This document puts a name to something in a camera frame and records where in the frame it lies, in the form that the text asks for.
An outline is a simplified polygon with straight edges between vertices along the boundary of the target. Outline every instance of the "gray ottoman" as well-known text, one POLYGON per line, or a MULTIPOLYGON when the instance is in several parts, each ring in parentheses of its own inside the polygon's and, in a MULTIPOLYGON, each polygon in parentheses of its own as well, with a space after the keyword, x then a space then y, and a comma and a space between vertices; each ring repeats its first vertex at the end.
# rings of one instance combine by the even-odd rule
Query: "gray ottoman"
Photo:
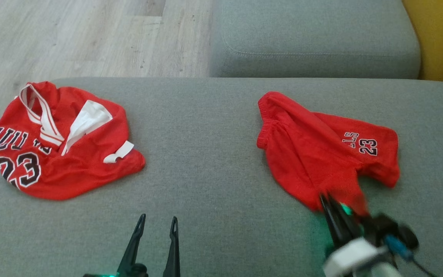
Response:
POLYGON ((213 77, 416 79, 401 0, 216 0, 213 77))
MULTIPOLYGON (((396 130, 393 190, 360 179, 372 212, 415 230, 418 260, 443 276, 443 83, 371 79, 76 78, 122 105, 142 172, 72 200, 28 197, 0 176, 0 277, 115 274, 140 214, 138 261, 161 276, 172 216, 185 277, 318 277, 331 242, 324 217, 274 181, 257 100, 285 93, 309 110, 396 130)), ((424 275, 399 263, 408 277, 424 275)))

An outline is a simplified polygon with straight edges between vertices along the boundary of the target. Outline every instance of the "mustard yellow fabric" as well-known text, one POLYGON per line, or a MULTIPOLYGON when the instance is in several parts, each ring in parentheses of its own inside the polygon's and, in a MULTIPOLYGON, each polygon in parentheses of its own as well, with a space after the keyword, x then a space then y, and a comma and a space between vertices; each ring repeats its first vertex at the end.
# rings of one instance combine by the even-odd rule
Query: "mustard yellow fabric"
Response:
POLYGON ((420 79, 443 81, 443 0, 403 0, 421 48, 420 79))

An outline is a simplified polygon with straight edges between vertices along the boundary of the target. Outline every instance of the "sports jersey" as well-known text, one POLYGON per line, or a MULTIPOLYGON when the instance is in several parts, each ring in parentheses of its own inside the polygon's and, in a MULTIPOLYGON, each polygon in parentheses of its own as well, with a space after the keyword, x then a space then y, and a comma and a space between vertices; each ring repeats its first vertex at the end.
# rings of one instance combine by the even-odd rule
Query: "sports jersey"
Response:
POLYGON ((257 147, 273 177, 312 210, 329 194, 358 214, 367 204, 358 176, 394 187, 399 179, 398 139, 390 129, 350 118, 310 112, 278 92, 258 102, 263 121, 257 147))
POLYGON ((29 195, 65 200, 145 165, 125 110, 87 91, 28 83, 0 119, 0 172, 29 195))

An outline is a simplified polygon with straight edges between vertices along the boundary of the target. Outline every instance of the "wooden floor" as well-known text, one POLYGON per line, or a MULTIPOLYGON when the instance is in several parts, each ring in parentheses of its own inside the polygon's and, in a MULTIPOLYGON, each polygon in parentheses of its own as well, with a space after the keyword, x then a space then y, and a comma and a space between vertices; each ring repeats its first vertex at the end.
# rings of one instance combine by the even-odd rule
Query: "wooden floor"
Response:
POLYGON ((206 77, 212 0, 0 0, 0 115, 28 81, 206 77))

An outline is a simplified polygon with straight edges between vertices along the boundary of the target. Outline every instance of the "blue connector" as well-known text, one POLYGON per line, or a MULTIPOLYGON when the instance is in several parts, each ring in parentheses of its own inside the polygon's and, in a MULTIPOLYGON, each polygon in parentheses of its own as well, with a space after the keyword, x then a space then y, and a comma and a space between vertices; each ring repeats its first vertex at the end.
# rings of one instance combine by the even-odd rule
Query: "blue connector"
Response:
POLYGON ((411 252, 411 250, 409 250, 406 245, 404 245, 393 235, 386 235, 384 238, 384 243, 393 254, 401 256, 401 258, 403 258, 403 260, 407 262, 413 261, 413 252, 411 252))

